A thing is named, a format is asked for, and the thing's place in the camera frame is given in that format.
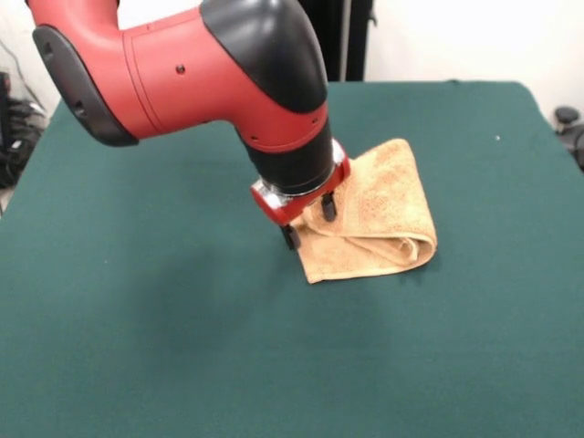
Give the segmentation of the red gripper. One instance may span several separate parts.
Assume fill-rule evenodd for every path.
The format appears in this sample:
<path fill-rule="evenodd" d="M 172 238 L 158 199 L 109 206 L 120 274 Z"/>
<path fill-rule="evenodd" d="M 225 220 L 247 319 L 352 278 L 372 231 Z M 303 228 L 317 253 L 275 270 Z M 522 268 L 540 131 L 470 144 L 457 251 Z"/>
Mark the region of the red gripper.
<path fill-rule="evenodd" d="M 298 250 L 301 246 L 300 236 L 291 223 L 316 201 L 320 201 L 325 221 L 334 222 L 337 218 L 334 192 L 349 175 L 349 156 L 345 152 L 335 152 L 331 175 L 315 190 L 299 195 L 283 194 L 270 188 L 262 180 L 257 180 L 251 186 L 251 194 L 266 216 L 275 224 L 282 226 L 281 233 L 287 247 L 290 250 Z"/>

